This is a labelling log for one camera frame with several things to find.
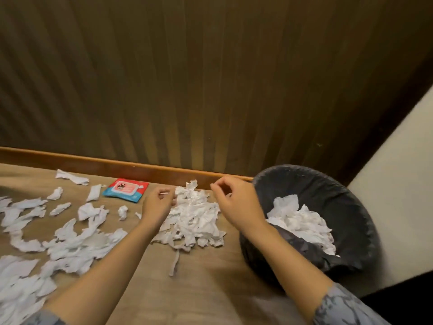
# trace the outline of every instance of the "brown wooden baseboard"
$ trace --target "brown wooden baseboard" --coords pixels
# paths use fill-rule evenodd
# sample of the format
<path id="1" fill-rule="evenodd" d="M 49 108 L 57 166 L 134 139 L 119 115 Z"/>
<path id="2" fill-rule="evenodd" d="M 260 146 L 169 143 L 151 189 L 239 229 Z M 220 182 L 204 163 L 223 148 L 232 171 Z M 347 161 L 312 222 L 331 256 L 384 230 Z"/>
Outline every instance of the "brown wooden baseboard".
<path id="1" fill-rule="evenodd" d="M 166 185 L 184 186 L 187 181 L 197 180 L 198 188 L 209 189 L 209 185 L 226 174 L 198 170 L 178 169 L 168 166 L 150 165 L 85 156 L 40 152 L 29 149 L 0 147 L 0 163 L 30 166 L 42 169 L 102 175 L 156 182 Z M 231 175 L 251 181 L 251 177 Z"/>

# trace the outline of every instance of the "red and blue package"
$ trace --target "red and blue package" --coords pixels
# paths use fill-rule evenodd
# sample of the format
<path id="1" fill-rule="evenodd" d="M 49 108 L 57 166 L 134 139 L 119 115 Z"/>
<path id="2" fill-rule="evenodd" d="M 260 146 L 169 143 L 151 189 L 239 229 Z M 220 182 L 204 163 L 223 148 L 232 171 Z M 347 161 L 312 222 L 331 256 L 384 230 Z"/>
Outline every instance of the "red and blue package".
<path id="1" fill-rule="evenodd" d="M 117 179 L 102 193 L 107 197 L 118 197 L 137 203 L 149 186 L 148 182 L 127 179 Z"/>

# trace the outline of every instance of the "black trash can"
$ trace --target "black trash can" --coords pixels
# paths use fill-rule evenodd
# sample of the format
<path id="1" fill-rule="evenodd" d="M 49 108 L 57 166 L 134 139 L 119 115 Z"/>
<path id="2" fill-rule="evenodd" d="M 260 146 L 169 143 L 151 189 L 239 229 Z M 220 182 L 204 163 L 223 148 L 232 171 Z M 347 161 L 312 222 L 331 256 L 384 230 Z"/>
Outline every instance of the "black trash can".
<path id="1" fill-rule="evenodd" d="M 305 204 L 325 219 L 332 229 L 339 257 L 326 254 L 285 229 L 275 228 L 334 281 L 342 275 L 364 270 L 377 257 L 379 238 L 367 210 L 354 194 L 326 174 L 299 165 L 277 165 L 260 172 L 252 183 L 266 217 L 276 197 L 296 194 L 300 206 Z M 240 245 L 252 270 L 269 284 L 280 287 L 265 258 L 242 234 Z"/>

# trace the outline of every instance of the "person's right arm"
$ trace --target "person's right arm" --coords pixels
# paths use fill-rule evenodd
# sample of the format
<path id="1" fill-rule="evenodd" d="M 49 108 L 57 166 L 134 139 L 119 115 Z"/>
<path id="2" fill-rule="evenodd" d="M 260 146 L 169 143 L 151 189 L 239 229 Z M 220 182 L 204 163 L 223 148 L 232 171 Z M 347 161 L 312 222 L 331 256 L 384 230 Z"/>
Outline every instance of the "person's right arm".
<path id="1" fill-rule="evenodd" d="M 354 324 L 386 324 L 354 295 L 333 283 L 266 222 L 252 184 L 223 177 L 210 187 L 226 219 L 263 254 L 307 322 L 344 324 L 353 319 Z"/>

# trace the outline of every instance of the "person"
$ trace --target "person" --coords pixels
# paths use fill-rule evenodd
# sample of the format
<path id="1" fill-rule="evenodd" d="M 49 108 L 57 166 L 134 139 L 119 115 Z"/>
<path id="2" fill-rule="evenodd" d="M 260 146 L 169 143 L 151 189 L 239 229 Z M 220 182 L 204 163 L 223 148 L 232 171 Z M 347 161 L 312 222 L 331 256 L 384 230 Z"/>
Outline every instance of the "person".
<path id="1" fill-rule="evenodd" d="M 388 324 L 306 260 L 266 222 L 252 184 L 226 176 L 210 188 L 226 219 L 260 250 L 308 323 Z M 144 202 L 140 223 L 95 267 L 23 324 L 105 324 L 175 198 L 174 188 L 152 191 Z"/>

